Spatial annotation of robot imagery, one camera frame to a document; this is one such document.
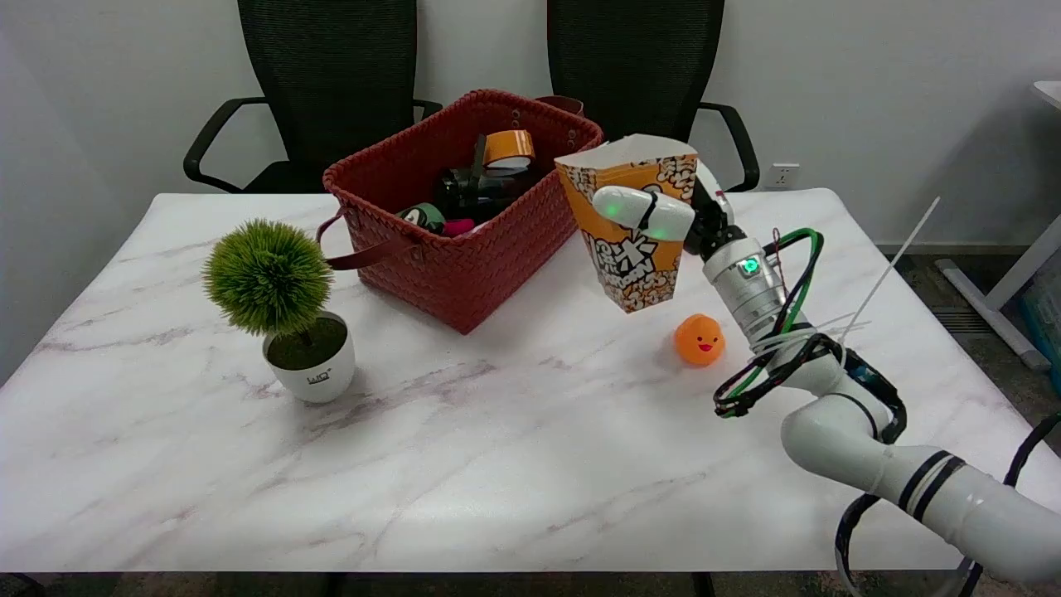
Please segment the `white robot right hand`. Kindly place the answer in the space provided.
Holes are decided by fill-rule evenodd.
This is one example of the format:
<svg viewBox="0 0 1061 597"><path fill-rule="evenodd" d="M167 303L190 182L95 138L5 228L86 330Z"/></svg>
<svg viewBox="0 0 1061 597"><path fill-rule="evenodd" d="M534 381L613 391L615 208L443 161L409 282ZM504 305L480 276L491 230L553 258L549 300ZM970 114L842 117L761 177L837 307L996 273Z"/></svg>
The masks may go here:
<svg viewBox="0 0 1061 597"><path fill-rule="evenodd" d="M592 205L605 220L655 241L683 241L689 254L709 260L724 246L747 238L715 175L697 160L692 201L669 197L660 188L637 190L618 185L594 193Z"/></svg>

